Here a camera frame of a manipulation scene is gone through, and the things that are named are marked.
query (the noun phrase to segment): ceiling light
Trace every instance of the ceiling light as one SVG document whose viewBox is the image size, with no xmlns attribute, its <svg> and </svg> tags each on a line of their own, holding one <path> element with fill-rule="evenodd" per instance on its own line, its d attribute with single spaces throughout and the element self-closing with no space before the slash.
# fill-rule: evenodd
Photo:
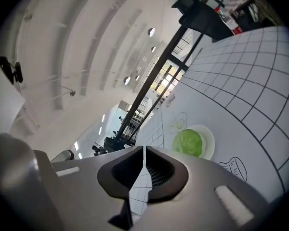
<svg viewBox="0 0 289 231">
<path fill-rule="evenodd" d="M 150 28 L 150 29 L 148 30 L 148 35 L 149 35 L 149 37 L 152 37 L 154 33 L 155 33 L 155 28 Z"/>
<path fill-rule="evenodd" d="M 75 146 L 75 150 L 78 151 L 79 147 L 78 147 L 77 142 L 74 143 L 74 146 Z"/>
<path fill-rule="evenodd" d="M 123 80 L 124 84 L 127 85 L 130 80 L 131 80 L 131 77 L 125 77 L 124 80 Z"/>
</svg>

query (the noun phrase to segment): green cabbage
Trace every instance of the green cabbage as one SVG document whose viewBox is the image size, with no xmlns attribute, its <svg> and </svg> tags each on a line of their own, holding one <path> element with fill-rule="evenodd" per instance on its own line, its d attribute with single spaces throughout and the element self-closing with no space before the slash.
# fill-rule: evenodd
<svg viewBox="0 0 289 231">
<path fill-rule="evenodd" d="M 172 149 L 176 152 L 199 157 L 202 153 L 201 137 L 194 130 L 183 130 L 175 136 L 172 142 Z"/>
</svg>

